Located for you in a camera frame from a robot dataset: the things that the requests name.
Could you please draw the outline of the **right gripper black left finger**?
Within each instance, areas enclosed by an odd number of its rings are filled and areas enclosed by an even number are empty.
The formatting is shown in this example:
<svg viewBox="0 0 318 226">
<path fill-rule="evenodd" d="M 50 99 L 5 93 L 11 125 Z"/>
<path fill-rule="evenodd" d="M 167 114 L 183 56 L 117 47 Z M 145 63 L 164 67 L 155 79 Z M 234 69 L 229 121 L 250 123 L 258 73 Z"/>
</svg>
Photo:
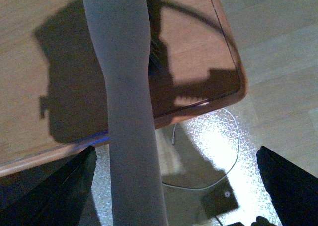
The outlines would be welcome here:
<svg viewBox="0 0 318 226">
<path fill-rule="evenodd" d="M 15 203 L 0 211 L 2 226 L 77 226 L 96 167 L 87 147 Z"/>
</svg>

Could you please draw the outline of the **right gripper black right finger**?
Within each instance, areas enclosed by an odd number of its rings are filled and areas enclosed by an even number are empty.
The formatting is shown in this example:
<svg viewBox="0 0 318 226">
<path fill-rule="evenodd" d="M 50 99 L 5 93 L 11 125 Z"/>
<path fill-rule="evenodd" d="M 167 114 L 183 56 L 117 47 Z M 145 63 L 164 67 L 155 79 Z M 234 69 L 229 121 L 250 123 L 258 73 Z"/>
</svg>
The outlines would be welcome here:
<svg viewBox="0 0 318 226">
<path fill-rule="evenodd" d="M 274 209 L 284 226 L 318 224 L 318 179 L 261 146 L 256 153 L 258 169 Z"/>
</svg>

